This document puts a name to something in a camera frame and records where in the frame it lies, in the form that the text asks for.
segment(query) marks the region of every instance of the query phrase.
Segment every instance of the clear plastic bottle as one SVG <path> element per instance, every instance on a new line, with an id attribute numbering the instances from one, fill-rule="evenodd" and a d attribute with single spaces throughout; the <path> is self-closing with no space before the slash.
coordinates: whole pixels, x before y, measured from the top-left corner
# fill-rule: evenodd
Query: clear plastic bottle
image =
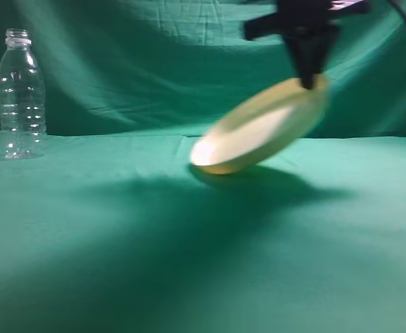
<path id="1" fill-rule="evenodd" d="M 6 158 L 43 155 L 46 135 L 45 86 L 42 72 L 31 53 L 28 32 L 8 29 L 7 51 L 0 64 L 1 129 Z"/>

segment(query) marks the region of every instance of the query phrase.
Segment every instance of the green tablecloth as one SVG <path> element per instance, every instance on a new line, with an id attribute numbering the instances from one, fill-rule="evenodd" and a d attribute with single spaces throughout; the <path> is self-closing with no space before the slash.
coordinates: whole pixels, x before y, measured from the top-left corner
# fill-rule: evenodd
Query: green tablecloth
<path id="1" fill-rule="evenodd" d="M 406 138 L 302 139 L 212 177 L 196 139 L 0 161 L 0 333 L 406 332 Z"/>

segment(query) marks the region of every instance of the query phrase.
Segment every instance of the green cloth backdrop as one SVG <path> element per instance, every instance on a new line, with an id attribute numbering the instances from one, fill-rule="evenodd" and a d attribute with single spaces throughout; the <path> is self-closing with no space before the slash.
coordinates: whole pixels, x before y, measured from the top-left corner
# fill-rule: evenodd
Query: green cloth backdrop
<path id="1" fill-rule="evenodd" d="M 53 135 L 200 135 L 244 99 L 293 76 L 278 36 L 241 37 L 272 12 L 241 0 L 0 0 L 46 76 Z M 401 1 L 406 9 L 406 0 Z M 406 136 L 406 27 L 384 0 L 342 22 L 328 63 L 332 104 L 312 137 Z"/>

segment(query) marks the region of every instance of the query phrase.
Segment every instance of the yellow plate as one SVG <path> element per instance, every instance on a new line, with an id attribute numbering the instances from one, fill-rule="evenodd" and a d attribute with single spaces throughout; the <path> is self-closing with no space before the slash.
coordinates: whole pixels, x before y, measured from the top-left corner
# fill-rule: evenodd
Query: yellow plate
<path id="1" fill-rule="evenodd" d="M 208 173 L 226 174 L 271 157 L 318 122 L 327 104 L 328 86 L 320 75 L 313 90 L 290 78 L 260 92 L 197 141 L 191 163 Z"/>

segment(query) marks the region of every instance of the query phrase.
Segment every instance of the green fabric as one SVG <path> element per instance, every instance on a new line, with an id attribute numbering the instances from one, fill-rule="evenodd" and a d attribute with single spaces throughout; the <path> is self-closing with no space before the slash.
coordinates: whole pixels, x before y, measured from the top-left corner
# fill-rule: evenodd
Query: green fabric
<path id="1" fill-rule="evenodd" d="M 240 2 L 0 0 L 0 58 L 7 28 L 31 32 L 52 134 L 199 135 L 293 76 L 278 37 L 241 38 L 240 24 L 273 5 Z M 342 22 L 332 105 L 313 137 L 406 135 L 406 27 L 385 0 L 371 6 Z"/>
<path id="2" fill-rule="evenodd" d="M 0 333 L 406 332 L 406 138 L 202 176 L 194 138 L 0 161 Z"/>

